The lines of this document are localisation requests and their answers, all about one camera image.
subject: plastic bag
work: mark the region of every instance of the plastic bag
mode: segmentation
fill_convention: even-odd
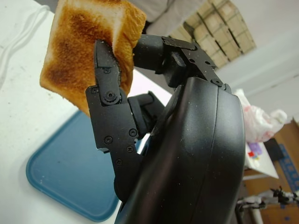
[[[242,89],[238,89],[235,95],[242,104],[247,142],[268,141],[284,126],[287,119],[284,111],[275,110],[268,115],[261,108],[250,105]]]

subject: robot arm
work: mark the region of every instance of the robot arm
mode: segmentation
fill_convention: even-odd
[[[111,48],[95,44],[97,84],[86,90],[97,148],[110,152],[123,204],[116,224],[224,224],[234,211],[245,158],[242,108],[196,44],[143,35],[135,66],[176,88],[164,108],[152,94],[119,88]],[[134,142],[151,133],[142,154]]]

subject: toasted bread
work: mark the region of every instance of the toasted bread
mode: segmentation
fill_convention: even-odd
[[[40,85],[89,115],[85,90],[95,85],[93,49],[97,39],[112,46],[128,94],[133,78],[133,48],[145,13],[126,0],[59,0]]]

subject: screw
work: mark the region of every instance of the screw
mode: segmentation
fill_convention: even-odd
[[[219,79],[216,79],[216,78],[213,78],[211,80],[211,82],[219,87],[222,87],[222,85],[223,85],[223,83]]]
[[[122,160],[121,159],[117,159],[115,161],[115,163],[116,163],[117,166],[121,166],[122,165]]]
[[[105,73],[105,74],[109,74],[109,73],[111,72],[111,69],[110,69],[110,68],[104,68],[103,70],[104,70],[104,73]]]
[[[132,137],[135,137],[135,136],[137,135],[137,131],[136,131],[135,129],[132,128],[132,129],[129,131],[129,135],[132,136]]]
[[[92,90],[91,90],[91,93],[92,94],[96,94],[96,93],[98,93],[99,92],[99,89],[98,88],[92,88]]]
[[[116,100],[116,94],[113,91],[107,91],[104,97],[108,102],[113,102]]]
[[[113,141],[113,139],[112,139],[111,136],[106,136],[106,137],[104,138],[104,143],[105,143],[106,145],[111,144],[112,141]]]
[[[133,147],[128,146],[128,147],[127,147],[127,152],[128,152],[128,153],[131,153],[132,151],[133,151]]]

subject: cable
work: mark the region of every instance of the cable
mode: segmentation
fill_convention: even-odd
[[[32,32],[37,25],[39,25],[39,22],[44,21],[46,18],[47,13],[45,13],[42,18],[39,20],[37,24],[36,20],[38,15],[43,11],[49,11],[49,6],[41,6],[38,8],[34,13],[28,16],[24,23],[23,29],[20,30],[20,32],[14,37],[14,39],[4,48],[1,56],[0,56],[0,90],[5,82],[6,79],[6,68],[9,62],[9,59],[11,58],[12,54],[22,46],[26,45],[27,41],[30,40],[34,32]]]

